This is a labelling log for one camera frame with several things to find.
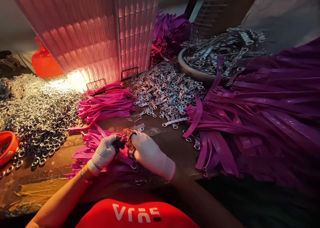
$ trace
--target gray bowl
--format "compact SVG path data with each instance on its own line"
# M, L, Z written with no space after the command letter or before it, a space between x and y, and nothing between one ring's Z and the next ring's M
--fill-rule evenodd
M182 57L185 55L186 52L187 52L187 49L184 48L179 53L179 56L178 56L179 71L181 73L185 73L186 76L191 77L193 80L196 80L198 82L203 82L204 86L210 87L212 85L212 83L214 82L216 75L208 75L208 74L206 74L204 72L200 72L200 71L192 68L188 64L186 64L184 62L184 60L182 59Z

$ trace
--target red shirt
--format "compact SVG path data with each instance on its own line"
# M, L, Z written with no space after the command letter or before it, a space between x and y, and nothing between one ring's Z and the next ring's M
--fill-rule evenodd
M96 203L82 217L76 228L198 227L186 214L172 205L160 201L144 202L147 197L154 200L154 197L148 194L138 196L132 192L130 195L129 203L119 199L105 199Z

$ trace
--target worn table surface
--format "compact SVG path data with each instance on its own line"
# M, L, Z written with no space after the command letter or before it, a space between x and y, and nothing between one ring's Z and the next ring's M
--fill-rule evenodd
M142 111L141 108L135 106L137 111L131 116ZM194 141L187 142L182 137L182 130L187 129L185 125L180 125L177 130L172 126L164 128L162 126L166 119L160 119L159 113L155 112L158 117L143 115L142 119L134 123L138 117L128 119L127 117L115 117L107 120L99 121L97 124L104 130L122 132L126 127L133 127L144 123L145 132L151 132L157 128L160 133L152 138L159 145L160 149L170 157L179 168L192 177L200 179L202 173L197 171L194 166L196 164L199 152L194 149ZM19 170L13 170L10 174L6 174L0 180L0 219L5 217L19 216L36 212L40 207L67 181L65 175L71 172L71 163L75 160L71 158L74 151L83 146L84 141L80 133L73 132L68 135L64 145L48 158L43 167L37 167L32 170L31 164L33 158L25 157L22 167ZM11 164L0 167L0 171L6 171ZM134 189L150 189L151 187L161 186L165 181L161 178L154 178L151 184L137 186L134 184L125 184L113 182L104 184L103 175L101 174L97 184L92 185L86 195L80 202L90 202L103 198L107 198L112 192L122 187L131 187Z

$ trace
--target hand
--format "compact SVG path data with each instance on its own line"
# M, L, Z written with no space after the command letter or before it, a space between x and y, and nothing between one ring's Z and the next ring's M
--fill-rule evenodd
M126 146L130 150L136 148L135 159L148 170L170 181L175 174L176 164L160 150L151 137L137 130L133 131L136 135L131 136L132 142L128 141ZM128 136L131 130L124 129L123 132Z
M118 135L111 135L101 140L92 159L87 163L88 169L93 175L97 176L102 168L106 167L112 161L116 154L113 142L120 138Z

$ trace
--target bowl of metal parts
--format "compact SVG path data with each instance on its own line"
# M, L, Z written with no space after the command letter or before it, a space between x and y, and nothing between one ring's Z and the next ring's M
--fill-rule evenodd
M19 146L16 135L11 131L0 132L0 166L7 163Z
M254 57L266 55L265 41L261 31L239 26L210 39L184 42L178 56L180 71L210 86L216 78L218 58L224 56L222 79L231 85Z
M179 62L179 71L181 73L185 73L187 77L191 77L192 79L202 82L204 86L209 87L214 82L216 75L209 75L204 72L200 72L188 64L183 60L183 56L187 53L187 49L184 48L179 53L178 62Z

